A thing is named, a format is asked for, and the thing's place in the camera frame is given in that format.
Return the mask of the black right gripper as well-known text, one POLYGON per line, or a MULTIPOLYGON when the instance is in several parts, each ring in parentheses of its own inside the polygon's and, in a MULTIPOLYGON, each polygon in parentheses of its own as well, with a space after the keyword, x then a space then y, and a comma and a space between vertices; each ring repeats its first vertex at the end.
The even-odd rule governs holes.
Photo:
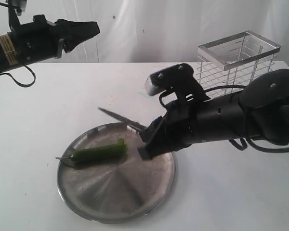
POLYGON ((137 151, 142 160, 152 160, 192 144, 207 142, 207 101, 189 101, 186 105, 172 101, 166 108, 163 117, 159 116, 139 132, 143 144, 137 151))

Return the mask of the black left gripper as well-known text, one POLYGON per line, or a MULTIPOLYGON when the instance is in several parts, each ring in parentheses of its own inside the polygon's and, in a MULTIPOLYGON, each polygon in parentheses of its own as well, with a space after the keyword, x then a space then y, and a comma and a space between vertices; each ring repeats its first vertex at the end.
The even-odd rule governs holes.
POLYGON ((25 65, 51 58, 59 59, 63 50, 70 53, 79 44, 99 33, 100 28, 95 21, 73 22, 58 19, 55 24, 46 20, 45 15, 38 14, 33 16, 31 23, 14 25, 16 58, 25 65), (54 34, 56 25, 61 39, 54 34))

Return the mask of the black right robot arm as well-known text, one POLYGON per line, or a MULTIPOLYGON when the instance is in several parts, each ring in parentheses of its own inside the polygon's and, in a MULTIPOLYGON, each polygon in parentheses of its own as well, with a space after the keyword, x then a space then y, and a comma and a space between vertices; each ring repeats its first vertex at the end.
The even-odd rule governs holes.
POLYGON ((243 151, 289 153, 289 69, 253 80, 243 90, 213 99, 167 104, 166 114, 140 133, 143 160, 195 143, 228 140, 243 151))

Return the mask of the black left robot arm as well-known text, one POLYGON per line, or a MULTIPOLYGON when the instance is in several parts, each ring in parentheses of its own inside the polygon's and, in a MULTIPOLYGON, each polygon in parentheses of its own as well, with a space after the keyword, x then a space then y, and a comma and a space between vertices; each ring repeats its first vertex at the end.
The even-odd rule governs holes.
POLYGON ((31 23, 20 24, 17 18, 10 23, 11 31, 0 35, 0 74, 23 65, 59 59, 63 52, 72 52, 100 33, 95 21, 58 19, 53 23, 43 14, 35 15, 31 23))

